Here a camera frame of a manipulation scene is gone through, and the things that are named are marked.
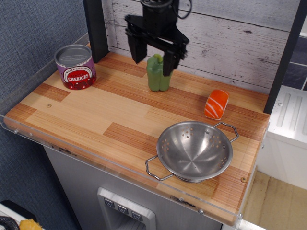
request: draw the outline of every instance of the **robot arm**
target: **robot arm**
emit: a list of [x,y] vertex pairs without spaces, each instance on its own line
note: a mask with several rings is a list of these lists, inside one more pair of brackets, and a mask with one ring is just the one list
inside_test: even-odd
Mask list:
[[147,45],[160,49],[164,51],[163,75],[169,76],[180,59],[184,59],[189,42],[176,27],[179,0],[141,0],[141,4],[143,17],[125,17],[132,58],[136,63],[142,61],[147,55]]

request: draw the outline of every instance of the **dispenser button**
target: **dispenser button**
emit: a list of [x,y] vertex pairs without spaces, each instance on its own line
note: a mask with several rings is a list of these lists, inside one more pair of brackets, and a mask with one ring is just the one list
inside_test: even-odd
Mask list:
[[114,203],[111,200],[108,200],[105,198],[105,204],[108,205],[109,207],[113,207],[114,208]]
[[121,213],[124,213],[124,214],[128,215],[128,209],[126,207],[123,207],[122,205],[118,205],[118,210]]
[[143,221],[143,217],[136,212],[132,212],[132,217],[135,218],[138,221]]

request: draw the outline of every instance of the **metal colander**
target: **metal colander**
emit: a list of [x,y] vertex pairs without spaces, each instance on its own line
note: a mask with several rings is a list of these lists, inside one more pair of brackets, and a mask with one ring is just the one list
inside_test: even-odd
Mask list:
[[[216,128],[220,124],[233,128],[236,137],[229,140]],[[238,137],[236,128],[224,122],[214,126],[198,121],[176,123],[159,137],[157,156],[145,162],[146,171],[159,181],[173,175],[194,183],[215,177],[229,166],[233,156],[231,142]],[[160,178],[149,172],[148,162],[157,157],[171,175]]]

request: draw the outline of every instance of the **can lid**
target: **can lid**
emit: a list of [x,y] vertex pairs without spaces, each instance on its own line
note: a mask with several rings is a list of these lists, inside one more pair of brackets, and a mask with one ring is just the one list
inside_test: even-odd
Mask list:
[[56,63],[66,67],[74,67],[87,61],[92,56],[89,47],[83,45],[68,45],[56,51],[54,59]]

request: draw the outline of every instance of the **blue fabric wall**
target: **blue fabric wall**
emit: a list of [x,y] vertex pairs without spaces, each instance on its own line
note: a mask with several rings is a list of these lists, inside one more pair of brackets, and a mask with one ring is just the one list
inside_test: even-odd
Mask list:
[[[86,37],[83,1],[1,0],[0,31],[5,115],[57,69],[58,48]],[[6,199],[35,214],[47,230],[78,229],[42,146],[0,128],[0,201]]]

